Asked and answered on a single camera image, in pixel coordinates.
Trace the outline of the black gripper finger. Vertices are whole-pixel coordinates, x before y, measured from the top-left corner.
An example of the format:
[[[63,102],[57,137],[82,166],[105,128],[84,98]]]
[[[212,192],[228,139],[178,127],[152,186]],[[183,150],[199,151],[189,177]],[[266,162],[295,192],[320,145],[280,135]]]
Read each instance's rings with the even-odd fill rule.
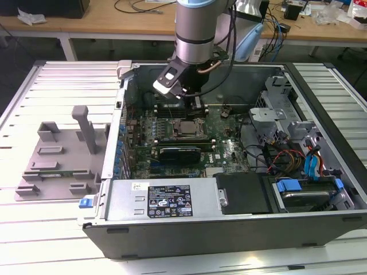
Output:
[[[190,114],[199,115],[202,112],[202,101],[199,96],[190,99]]]

